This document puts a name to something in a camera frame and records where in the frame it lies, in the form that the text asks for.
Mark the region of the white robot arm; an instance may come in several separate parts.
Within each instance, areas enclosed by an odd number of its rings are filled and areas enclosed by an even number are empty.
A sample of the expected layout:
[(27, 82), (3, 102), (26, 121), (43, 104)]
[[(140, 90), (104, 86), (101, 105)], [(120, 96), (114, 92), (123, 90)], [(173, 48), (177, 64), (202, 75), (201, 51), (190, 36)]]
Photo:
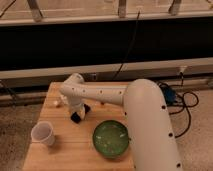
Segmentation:
[(167, 105), (153, 81), (91, 85), (74, 73), (61, 84), (60, 93), (73, 112), (81, 108), (84, 99), (123, 107), (135, 171), (183, 171)]

